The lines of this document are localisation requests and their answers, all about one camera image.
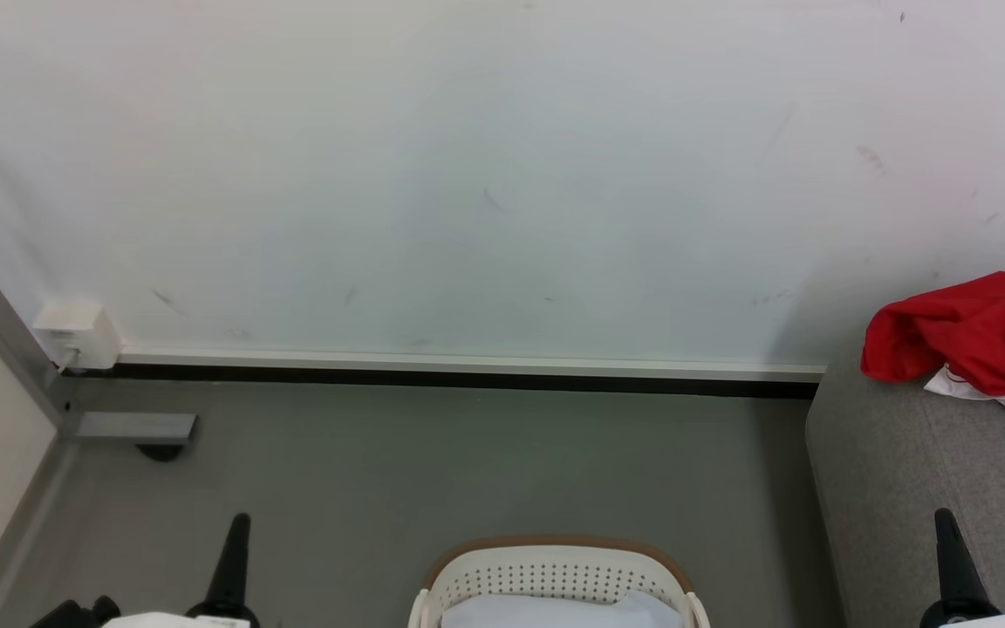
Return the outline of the grey fabric sofa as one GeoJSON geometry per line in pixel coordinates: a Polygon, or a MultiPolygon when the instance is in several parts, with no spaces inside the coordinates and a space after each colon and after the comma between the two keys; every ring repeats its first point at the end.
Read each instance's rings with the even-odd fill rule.
{"type": "Polygon", "coordinates": [[[934,512],[952,510],[990,600],[1005,611],[1005,408],[860,371],[851,339],[806,421],[848,628],[918,628],[939,597],[934,512]]]}

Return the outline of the grey metal table leg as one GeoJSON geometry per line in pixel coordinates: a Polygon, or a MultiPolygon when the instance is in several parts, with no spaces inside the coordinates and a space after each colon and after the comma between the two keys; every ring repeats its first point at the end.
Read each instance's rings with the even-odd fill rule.
{"type": "Polygon", "coordinates": [[[68,442],[188,446],[198,433],[196,413],[87,411],[75,397],[72,379],[57,369],[1,291],[0,358],[68,442]]]}

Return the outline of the white and black baseboard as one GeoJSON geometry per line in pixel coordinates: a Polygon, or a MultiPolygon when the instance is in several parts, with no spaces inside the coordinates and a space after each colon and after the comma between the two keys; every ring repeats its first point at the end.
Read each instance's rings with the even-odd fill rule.
{"type": "Polygon", "coordinates": [[[812,399],[824,365],[485,355],[169,350],[129,346],[107,369],[75,378],[185,382],[320,383],[575,393],[812,399]]]}

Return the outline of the white wall socket box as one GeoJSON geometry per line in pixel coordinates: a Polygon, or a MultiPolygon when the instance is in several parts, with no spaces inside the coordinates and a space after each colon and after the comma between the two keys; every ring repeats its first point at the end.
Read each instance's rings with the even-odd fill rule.
{"type": "Polygon", "coordinates": [[[107,370],[122,353],[122,338],[104,307],[91,301],[48,303],[31,329],[60,370],[107,370]]]}

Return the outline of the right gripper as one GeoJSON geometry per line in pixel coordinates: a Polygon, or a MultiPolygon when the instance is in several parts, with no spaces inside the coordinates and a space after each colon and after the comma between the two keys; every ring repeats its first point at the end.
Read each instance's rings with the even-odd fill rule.
{"type": "Polygon", "coordinates": [[[1005,628],[1005,613],[984,601],[984,587],[960,524],[950,509],[934,512],[939,601],[921,617],[919,628],[1005,628]]]}

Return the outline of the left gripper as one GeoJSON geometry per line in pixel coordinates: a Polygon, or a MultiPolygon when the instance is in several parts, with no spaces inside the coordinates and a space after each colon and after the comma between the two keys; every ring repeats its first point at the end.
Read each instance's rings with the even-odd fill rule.
{"type": "Polygon", "coordinates": [[[106,628],[262,628],[246,605],[251,518],[232,517],[213,571],[206,603],[180,613],[149,611],[108,620],[106,628]]]}

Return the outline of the beige perforated laundry basket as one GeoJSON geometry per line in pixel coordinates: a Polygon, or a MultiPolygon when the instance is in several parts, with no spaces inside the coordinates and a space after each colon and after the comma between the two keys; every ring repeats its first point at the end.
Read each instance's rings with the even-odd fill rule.
{"type": "Polygon", "coordinates": [[[683,628],[713,628],[693,582],[669,554],[584,534],[496,536],[455,546],[424,577],[407,628],[442,628],[444,612],[482,595],[611,605],[631,592],[665,604],[683,628]]]}

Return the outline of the white cloth garment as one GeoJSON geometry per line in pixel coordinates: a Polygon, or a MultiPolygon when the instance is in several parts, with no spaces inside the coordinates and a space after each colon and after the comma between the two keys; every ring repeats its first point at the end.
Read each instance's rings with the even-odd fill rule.
{"type": "Polygon", "coordinates": [[[680,612],[646,593],[614,604],[557,597],[485,595],[444,611],[440,628],[686,628],[680,612]]]}

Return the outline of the red garment with white trim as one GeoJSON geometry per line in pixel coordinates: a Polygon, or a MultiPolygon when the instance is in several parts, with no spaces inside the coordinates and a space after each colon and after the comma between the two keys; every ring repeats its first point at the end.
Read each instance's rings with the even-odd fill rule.
{"type": "Polygon", "coordinates": [[[865,331],[860,370],[1005,406],[1005,271],[881,307],[865,331]]]}

